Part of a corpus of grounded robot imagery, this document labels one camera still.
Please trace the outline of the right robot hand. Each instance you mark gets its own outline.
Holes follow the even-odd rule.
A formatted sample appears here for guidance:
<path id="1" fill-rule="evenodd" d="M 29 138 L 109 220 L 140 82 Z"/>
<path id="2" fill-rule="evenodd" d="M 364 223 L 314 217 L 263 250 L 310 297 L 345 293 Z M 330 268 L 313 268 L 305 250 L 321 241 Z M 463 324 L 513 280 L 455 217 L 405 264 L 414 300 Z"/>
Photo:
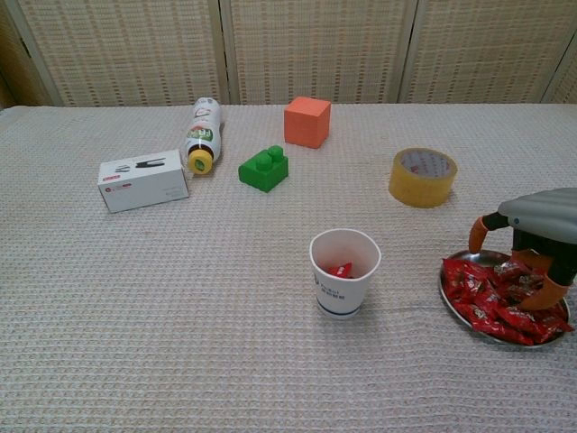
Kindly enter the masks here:
<path id="1" fill-rule="evenodd" d="M 518 307 L 524 311 L 553 307 L 576 277 L 576 189 L 543 190 L 502 202 L 496 212 L 473 224 L 469 252 L 481 250 L 487 233 L 509 226 L 511 258 L 545 273 L 542 288 Z"/>

